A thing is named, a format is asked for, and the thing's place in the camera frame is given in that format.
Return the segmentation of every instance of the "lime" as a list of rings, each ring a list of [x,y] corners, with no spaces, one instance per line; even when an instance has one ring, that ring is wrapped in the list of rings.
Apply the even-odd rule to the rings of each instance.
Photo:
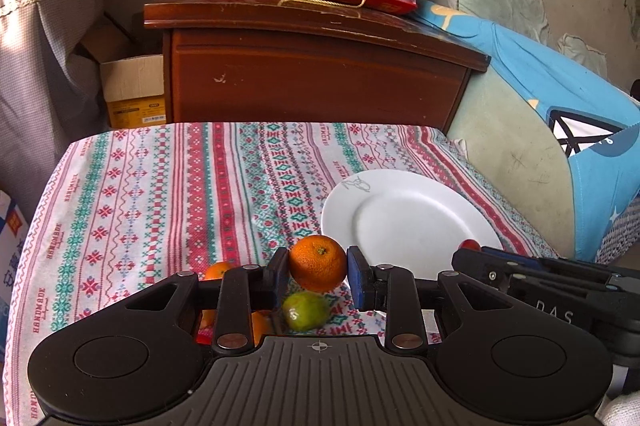
[[[290,329],[296,332],[317,329],[329,319],[329,304],[316,292],[296,292],[282,304],[282,311]]]

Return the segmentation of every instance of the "white plate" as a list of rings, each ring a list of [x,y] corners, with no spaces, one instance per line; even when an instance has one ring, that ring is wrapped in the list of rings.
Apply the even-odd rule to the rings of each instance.
[[[368,170],[340,182],[324,203],[321,229],[345,250],[359,246],[369,265],[390,263],[432,280],[451,269],[463,240],[502,248],[468,200],[444,184],[400,170]]]

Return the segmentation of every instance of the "silver pin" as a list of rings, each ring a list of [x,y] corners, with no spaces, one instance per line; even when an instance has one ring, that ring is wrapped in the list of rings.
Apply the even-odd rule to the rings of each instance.
[[[242,348],[248,342],[249,340],[246,338],[246,336],[244,334],[239,334],[238,332],[223,334],[218,338],[218,346],[222,348],[228,348],[229,350]]]
[[[397,348],[412,350],[413,348],[422,346],[423,340],[420,339],[420,336],[416,336],[415,334],[398,334],[397,336],[394,336],[391,342]]]

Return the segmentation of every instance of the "patterned tablecloth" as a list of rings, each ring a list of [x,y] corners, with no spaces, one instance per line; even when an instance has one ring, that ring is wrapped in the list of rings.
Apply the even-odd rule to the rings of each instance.
[[[179,270],[265,264],[320,231],[322,204],[351,174],[396,168],[462,194],[505,249],[553,254],[437,130],[372,124],[176,124],[71,145],[53,173],[14,284],[4,370],[9,425],[42,417],[26,371],[48,334]],[[384,335],[346,286],[321,334]]]

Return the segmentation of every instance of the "brown wooden furniture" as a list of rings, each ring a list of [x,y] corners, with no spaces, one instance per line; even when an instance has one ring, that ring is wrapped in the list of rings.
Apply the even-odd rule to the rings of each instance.
[[[489,57],[403,18],[291,0],[158,0],[169,122],[419,124],[446,131]]]

